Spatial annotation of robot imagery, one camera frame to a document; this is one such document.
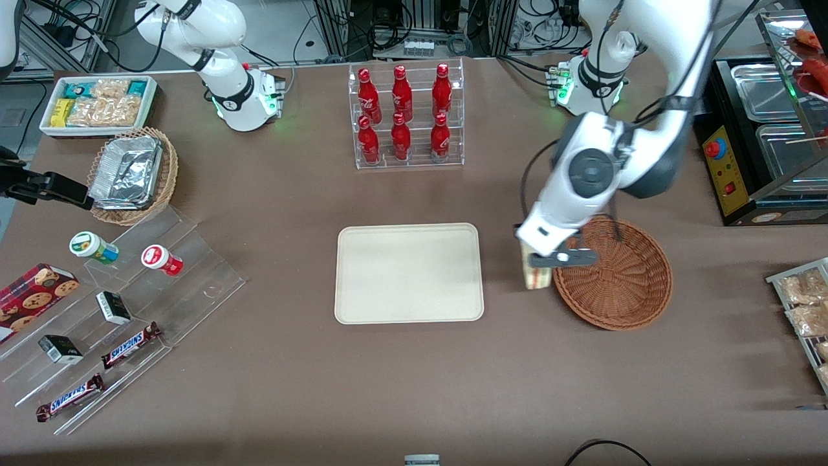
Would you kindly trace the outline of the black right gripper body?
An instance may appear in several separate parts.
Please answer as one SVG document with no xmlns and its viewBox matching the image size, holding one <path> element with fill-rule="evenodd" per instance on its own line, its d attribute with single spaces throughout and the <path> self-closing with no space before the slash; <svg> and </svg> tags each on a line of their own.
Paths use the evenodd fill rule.
<svg viewBox="0 0 828 466">
<path fill-rule="evenodd" d="M 43 175 L 26 169 L 26 163 L 17 154 L 1 147 L 1 195 L 21 203 L 37 203 L 41 199 Z"/>
</svg>

